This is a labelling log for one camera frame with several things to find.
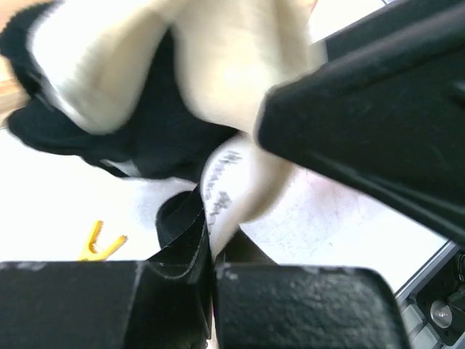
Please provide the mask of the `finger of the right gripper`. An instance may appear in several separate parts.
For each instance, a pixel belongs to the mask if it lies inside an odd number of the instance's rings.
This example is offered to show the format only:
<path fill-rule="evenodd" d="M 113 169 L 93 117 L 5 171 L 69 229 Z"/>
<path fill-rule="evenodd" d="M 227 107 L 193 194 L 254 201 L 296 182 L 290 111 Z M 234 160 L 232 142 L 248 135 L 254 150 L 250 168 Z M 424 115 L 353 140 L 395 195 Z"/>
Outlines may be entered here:
<path fill-rule="evenodd" d="M 258 143 L 463 245 L 464 3 L 395 1 L 324 47 L 268 94 Z"/>

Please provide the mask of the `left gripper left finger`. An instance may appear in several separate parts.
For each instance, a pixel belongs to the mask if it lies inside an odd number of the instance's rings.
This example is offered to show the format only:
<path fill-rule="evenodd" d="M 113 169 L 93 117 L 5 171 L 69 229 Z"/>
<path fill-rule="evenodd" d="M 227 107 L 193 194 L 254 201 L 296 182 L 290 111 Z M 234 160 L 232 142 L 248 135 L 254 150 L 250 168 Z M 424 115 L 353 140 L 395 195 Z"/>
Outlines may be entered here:
<path fill-rule="evenodd" d="M 204 348 L 206 265 L 3 262 L 3 348 Z"/>

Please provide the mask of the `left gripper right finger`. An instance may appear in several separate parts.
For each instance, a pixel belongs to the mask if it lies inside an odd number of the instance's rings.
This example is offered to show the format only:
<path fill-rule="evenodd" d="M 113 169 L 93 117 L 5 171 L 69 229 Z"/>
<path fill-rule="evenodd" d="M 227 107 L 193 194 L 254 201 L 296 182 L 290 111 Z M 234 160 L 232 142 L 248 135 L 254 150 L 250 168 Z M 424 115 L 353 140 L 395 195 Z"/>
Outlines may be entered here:
<path fill-rule="evenodd" d="M 216 268 L 221 348 L 404 348 L 394 295 L 364 268 L 241 265 Z"/>

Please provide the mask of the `yellow clothes peg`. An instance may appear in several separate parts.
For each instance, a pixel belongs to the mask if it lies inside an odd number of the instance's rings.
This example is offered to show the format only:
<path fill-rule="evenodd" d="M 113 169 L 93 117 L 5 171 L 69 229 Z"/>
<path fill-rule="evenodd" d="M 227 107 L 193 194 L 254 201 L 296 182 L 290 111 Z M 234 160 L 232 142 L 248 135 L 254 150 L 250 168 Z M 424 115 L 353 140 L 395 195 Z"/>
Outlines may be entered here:
<path fill-rule="evenodd" d="M 125 235 L 113 238 L 107 245 L 103 246 L 99 242 L 99 236 L 102 231 L 103 221 L 94 222 L 90 233 L 87 235 L 84 245 L 78 255 L 78 261 L 102 261 L 108 259 L 118 251 L 128 240 Z"/>

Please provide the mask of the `black underwear with beige band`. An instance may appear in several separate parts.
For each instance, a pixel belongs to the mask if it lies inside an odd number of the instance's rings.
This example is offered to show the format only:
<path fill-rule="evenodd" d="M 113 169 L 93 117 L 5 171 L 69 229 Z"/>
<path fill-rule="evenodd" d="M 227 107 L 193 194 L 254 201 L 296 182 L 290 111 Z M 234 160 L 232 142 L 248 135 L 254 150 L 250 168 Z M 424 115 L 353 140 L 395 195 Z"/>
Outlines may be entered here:
<path fill-rule="evenodd" d="M 7 128 L 115 176 L 195 184 L 165 201 L 161 246 L 195 219 L 217 256 L 281 197 L 294 165 L 257 142 L 264 101 L 326 59 L 302 1 L 43 1 L 1 29 L 25 90 Z"/>

